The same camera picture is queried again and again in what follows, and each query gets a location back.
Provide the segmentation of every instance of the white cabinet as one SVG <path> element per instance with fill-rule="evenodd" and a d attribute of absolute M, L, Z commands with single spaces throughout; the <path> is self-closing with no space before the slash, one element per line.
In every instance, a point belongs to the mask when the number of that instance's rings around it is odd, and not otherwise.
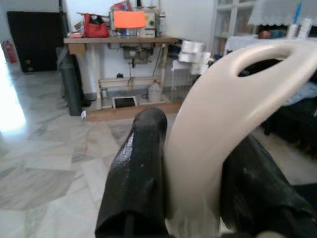
<path fill-rule="evenodd" d="M 224 46 L 230 36 L 244 36 L 255 33 L 255 27 L 248 25 L 255 0 L 215 1 L 212 54 L 223 54 Z"/>

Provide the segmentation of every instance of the fire extinguisher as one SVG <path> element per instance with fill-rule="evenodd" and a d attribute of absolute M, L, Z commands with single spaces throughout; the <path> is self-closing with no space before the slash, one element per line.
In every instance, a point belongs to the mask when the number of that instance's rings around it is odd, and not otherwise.
<path fill-rule="evenodd" d="M 17 56 L 15 53 L 14 45 L 10 41 L 6 41 L 4 44 L 4 49 L 6 51 L 6 55 L 8 56 L 10 63 L 17 62 Z"/>

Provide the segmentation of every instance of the wooden table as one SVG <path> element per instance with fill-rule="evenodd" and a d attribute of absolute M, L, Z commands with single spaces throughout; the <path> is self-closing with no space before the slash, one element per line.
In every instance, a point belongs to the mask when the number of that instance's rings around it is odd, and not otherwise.
<path fill-rule="evenodd" d="M 107 89 L 111 87 L 126 87 L 129 79 L 115 79 L 99 78 L 99 69 L 97 66 L 97 56 L 95 50 L 95 44 L 111 44 L 111 43 L 132 43 L 132 44 L 154 44 L 155 47 L 163 47 L 163 66 L 161 77 L 144 77 L 144 78 L 133 78 L 134 86 L 148 86 L 151 85 L 153 80 L 160 81 L 161 87 L 164 87 L 164 79 L 166 74 L 166 63 L 167 63 L 167 53 L 168 45 L 177 42 L 177 38 L 173 37 L 156 37 L 156 38 L 139 38 L 139 37 L 107 37 L 107 38 L 65 38 L 64 43 L 68 45 L 69 52 L 71 55 L 74 54 L 84 54 L 86 52 L 86 47 L 92 51 L 92 63 L 94 67 L 94 78 L 96 85 L 96 94 L 97 94 L 97 110 L 102 109 L 102 89 Z"/>

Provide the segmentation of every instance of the white plastic handle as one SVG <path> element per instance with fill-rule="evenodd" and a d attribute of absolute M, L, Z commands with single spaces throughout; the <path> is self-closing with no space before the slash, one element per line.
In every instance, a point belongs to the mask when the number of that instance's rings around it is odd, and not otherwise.
<path fill-rule="evenodd" d="M 246 67 L 273 58 L 286 59 L 238 77 Z M 316 43 L 286 40 L 233 52 L 196 82 L 165 145 L 171 234 L 182 238 L 217 235 L 223 161 L 316 69 Z"/>

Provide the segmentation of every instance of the wooden baseboard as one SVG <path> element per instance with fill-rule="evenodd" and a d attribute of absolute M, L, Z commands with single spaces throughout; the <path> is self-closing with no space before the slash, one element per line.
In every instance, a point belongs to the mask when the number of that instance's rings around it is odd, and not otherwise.
<path fill-rule="evenodd" d="M 181 103 L 161 103 L 152 105 L 141 105 L 131 108 L 118 108 L 118 109 L 102 109 L 98 111 L 87 112 L 87 121 L 111 121 L 134 118 L 135 115 L 146 108 L 158 108 L 165 114 L 178 113 Z"/>

